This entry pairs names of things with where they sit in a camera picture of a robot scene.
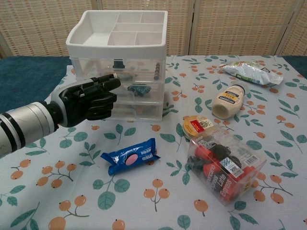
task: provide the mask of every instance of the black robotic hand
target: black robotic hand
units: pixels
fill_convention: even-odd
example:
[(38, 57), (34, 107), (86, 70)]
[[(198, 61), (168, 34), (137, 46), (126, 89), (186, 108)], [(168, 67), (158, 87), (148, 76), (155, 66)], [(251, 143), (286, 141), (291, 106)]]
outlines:
[(63, 127), (72, 127), (85, 119), (99, 120), (111, 116), (116, 95), (109, 92), (120, 86), (113, 74), (79, 81), (60, 88), (51, 95), (51, 104), (59, 105)]

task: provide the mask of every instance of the tablecloth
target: tablecloth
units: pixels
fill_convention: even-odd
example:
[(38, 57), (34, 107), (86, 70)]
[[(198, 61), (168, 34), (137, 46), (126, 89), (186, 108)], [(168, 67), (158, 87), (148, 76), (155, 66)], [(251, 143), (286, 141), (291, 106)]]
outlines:
[[(220, 120), (211, 114), (212, 99), (234, 77), (218, 66), (235, 60), (256, 61), (284, 80), (279, 86), (249, 84), (240, 112)], [(170, 56), (166, 69), (161, 123), (84, 121), (2, 158), (0, 228), (307, 228), (307, 80), (277, 56)], [(67, 66), (57, 87), (74, 81)], [(210, 118), (267, 157), (254, 188), (230, 206), (185, 165), (189, 143), (179, 130), (187, 115)], [(152, 137), (161, 159), (107, 174), (102, 152)]]

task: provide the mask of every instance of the snack bag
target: snack bag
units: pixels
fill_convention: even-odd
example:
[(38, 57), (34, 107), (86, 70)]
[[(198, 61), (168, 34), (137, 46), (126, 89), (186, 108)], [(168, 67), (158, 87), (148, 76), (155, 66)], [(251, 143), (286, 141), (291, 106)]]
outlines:
[(260, 85), (268, 83), (279, 85), (283, 80), (282, 76), (271, 72), (257, 62), (236, 61), (220, 65), (220, 68), (232, 76)]

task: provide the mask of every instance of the clear plastic box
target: clear plastic box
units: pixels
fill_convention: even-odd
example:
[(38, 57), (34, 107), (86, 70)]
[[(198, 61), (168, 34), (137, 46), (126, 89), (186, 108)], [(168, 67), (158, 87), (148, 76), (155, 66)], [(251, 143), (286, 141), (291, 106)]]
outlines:
[(162, 119), (166, 11), (85, 11), (66, 40), (78, 80), (110, 73), (122, 86), (112, 118), (159, 121)]
[(188, 166), (227, 205), (245, 193), (266, 162), (220, 126), (191, 139)]

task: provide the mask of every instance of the blue snack wrapper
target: blue snack wrapper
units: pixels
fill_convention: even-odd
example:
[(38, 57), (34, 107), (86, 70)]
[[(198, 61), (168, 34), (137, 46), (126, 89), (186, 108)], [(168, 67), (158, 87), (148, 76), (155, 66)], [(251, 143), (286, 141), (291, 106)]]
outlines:
[(109, 175), (160, 158), (156, 155), (154, 138), (118, 151), (104, 152), (101, 157), (112, 164), (108, 170)]

